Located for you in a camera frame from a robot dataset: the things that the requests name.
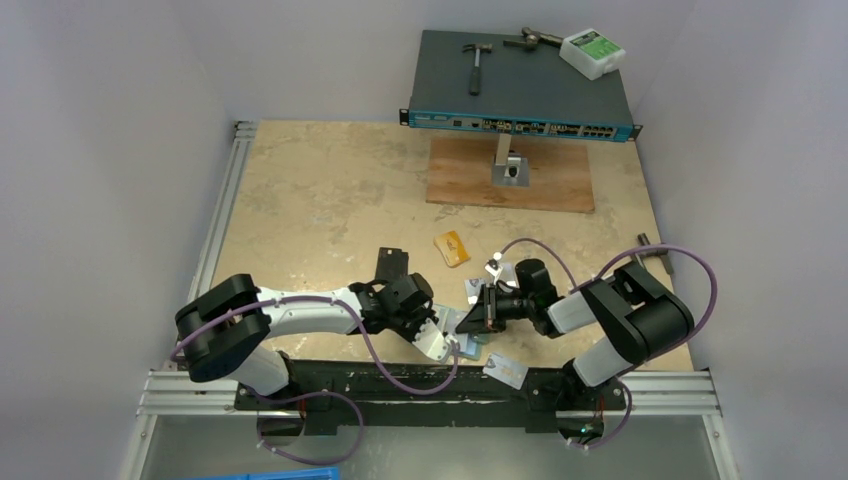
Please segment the silver card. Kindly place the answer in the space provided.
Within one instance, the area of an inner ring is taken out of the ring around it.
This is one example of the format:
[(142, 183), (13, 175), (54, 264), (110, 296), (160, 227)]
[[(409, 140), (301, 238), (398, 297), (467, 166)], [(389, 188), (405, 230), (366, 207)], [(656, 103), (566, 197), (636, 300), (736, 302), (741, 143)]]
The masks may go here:
[(486, 359), (482, 371), (491, 377), (515, 390), (523, 388), (529, 368), (499, 353), (492, 352)]

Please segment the black credit card stack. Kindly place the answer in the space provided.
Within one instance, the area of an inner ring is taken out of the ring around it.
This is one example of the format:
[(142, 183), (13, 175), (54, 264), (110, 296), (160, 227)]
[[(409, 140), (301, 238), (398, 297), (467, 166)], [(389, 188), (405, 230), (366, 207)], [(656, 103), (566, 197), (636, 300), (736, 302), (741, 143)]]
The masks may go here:
[(380, 247), (375, 279), (391, 282), (408, 274), (409, 254), (395, 247)]

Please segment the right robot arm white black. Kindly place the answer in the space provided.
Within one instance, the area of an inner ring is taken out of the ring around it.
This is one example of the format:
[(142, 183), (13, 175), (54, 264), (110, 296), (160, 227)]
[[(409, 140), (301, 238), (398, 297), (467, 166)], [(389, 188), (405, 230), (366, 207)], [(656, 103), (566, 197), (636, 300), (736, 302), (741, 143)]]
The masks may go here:
[(576, 407), (596, 399), (608, 380), (644, 364), (694, 331), (688, 307), (635, 262), (569, 296), (557, 292), (539, 259), (518, 262), (515, 274), (515, 288), (482, 286), (455, 332), (500, 333), (509, 321), (527, 319), (537, 333), (557, 338), (598, 324), (604, 333), (601, 340), (563, 366), (561, 392)]

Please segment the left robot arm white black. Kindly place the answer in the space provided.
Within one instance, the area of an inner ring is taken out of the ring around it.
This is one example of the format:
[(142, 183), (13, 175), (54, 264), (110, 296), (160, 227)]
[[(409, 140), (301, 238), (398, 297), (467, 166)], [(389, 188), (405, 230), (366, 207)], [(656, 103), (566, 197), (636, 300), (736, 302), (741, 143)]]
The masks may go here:
[(273, 290), (257, 286), (248, 274), (236, 274), (182, 307), (175, 324), (176, 352), (193, 382), (232, 379), (275, 409), (295, 402), (298, 382), (284, 356), (263, 347), (267, 339), (391, 331), (439, 363), (456, 345), (455, 337), (438, 326), (433, 290), (418, 273), (323, 292)]

